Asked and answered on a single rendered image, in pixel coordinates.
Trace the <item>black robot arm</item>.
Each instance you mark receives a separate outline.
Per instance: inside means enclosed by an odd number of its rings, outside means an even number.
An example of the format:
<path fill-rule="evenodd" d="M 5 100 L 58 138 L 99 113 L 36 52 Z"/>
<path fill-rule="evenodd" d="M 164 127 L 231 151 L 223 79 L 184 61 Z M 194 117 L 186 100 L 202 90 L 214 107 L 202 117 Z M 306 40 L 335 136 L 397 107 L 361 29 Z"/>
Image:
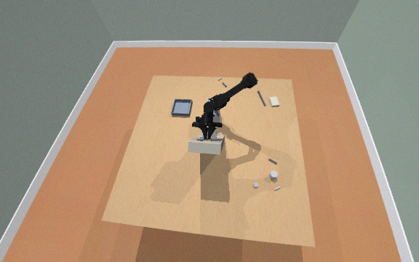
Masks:
<path fill-rule="evenodd" d="M 237 84 L 235 87 L 231 88 L 229 91 L 215 95 L 214 97 L 210 98 L 209 101 L 207 101 L 204 104 L 204 113 L 213 113 L 213 110 L 220 110 L 221 108 L 225 107 L 227 105 L 227 102 L 230 100 L 232 96 L 234 96 L 236 93 L 240 92 L 241 90 L 245 88 L 252 88 L 258 83 L 258 79 L 254 75 L 254 73 L 249 72 L 245 76 L 243 76 L 242 80 L 239 84 Z M 211 100 L 213 99 L 213 100 Z M 196 122 L 203 122 L 203 116 L 196 117 Z"/>

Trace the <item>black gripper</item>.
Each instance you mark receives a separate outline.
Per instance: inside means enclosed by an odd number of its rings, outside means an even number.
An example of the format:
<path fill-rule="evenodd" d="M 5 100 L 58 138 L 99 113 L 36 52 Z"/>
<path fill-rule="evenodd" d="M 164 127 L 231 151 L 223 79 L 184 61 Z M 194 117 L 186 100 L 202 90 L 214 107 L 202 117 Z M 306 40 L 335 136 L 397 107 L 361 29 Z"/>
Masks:
<path fill-rule="evenodd" d="M 222 123 L 213 122 L 213 113 L 204 113 L 203 122 L 193 122 L 192 127 L 198 127 L 203 132 L 204 139 L 207 139 L 207 132 L 208 132 L 208 139 L 211 138 L 213 132 L 215 131 L 215 127 L 223 127 Z M 208 127 L 208 128 L 207 128 Z"/>

